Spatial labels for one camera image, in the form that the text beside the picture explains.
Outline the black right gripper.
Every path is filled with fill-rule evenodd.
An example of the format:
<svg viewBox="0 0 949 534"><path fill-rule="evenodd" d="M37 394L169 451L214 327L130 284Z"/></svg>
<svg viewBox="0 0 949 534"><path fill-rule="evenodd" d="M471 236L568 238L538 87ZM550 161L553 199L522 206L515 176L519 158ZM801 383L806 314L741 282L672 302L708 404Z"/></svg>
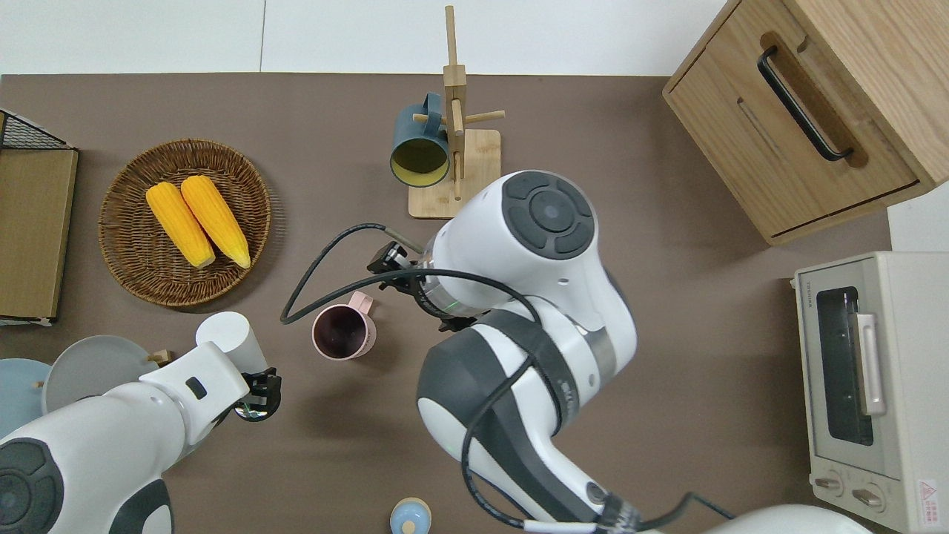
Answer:
<svg viewBox="0 0 949 534"><path fill-rule="evenodd" d="M417 269L425 267L424 263L416 260L410 260L408 253L397 241L390 241L389 244L380 248L373 257L373 260L367 265L367 271L371 274L390 273L390 271L400 271L406 269ZM474 317L461 317L460 315L450 314L427 297L424 289L428 278L423 274L410 274L409 276L389 276L380 283L380 290L392 287L401 294L410 295L418 308L436 317L440 321L440 332L458 332L464 328L470 327L477 321L478 314Z"/></svg>

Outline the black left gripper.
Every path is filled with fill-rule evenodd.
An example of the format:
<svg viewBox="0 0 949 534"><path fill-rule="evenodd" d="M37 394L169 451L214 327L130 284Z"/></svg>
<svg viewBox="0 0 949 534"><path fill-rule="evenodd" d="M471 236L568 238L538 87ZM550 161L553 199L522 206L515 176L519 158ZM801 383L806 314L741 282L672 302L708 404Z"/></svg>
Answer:
<svg viewBox="0 0 949 534"><path fill-rule="evenodd" d="M251 423L263 422L274 416L274 410L265 410L265 398L280 398L282 378L276 369L242 373L242 378L248 386L248 393L234 404L235 415Z"/></svg>

